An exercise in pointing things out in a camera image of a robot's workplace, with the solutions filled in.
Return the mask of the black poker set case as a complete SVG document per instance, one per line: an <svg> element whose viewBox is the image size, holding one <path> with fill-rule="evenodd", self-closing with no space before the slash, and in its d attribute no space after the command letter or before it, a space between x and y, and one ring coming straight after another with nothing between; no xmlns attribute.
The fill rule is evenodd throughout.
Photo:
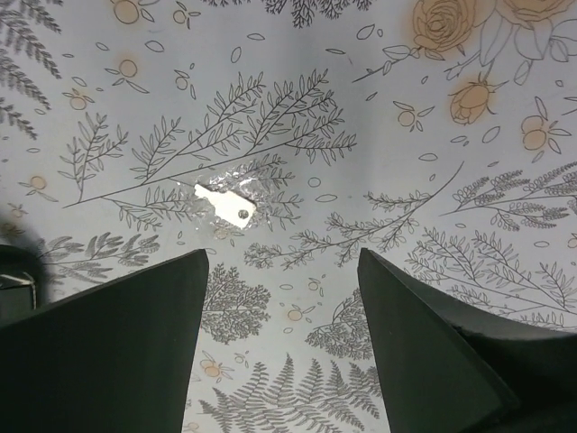
<svg viewBox="0 0 577 433"><path fill-rule="evenodd" d="M1 322L23 317L47 303L41 260L16 246L1 245Z"/></svg>

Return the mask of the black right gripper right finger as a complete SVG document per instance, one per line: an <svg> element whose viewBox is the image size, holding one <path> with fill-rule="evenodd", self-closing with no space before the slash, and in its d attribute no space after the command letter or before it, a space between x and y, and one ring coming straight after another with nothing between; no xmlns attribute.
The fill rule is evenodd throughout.
<svg viewBox="0 0 577 433"><path fill-rule="evenodd" d="M477 309L369 249L357 272L391 431L575 431L574 334Z"/></svg>

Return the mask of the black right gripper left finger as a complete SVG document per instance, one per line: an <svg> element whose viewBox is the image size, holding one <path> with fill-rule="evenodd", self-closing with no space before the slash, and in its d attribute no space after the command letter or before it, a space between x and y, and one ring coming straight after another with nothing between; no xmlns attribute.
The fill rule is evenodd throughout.
<svg viewBox="0 0 577 433"><path fill-rule="evenodd" d="M180 431L207 278L196 250L3 322L2 431Z"/></svg>

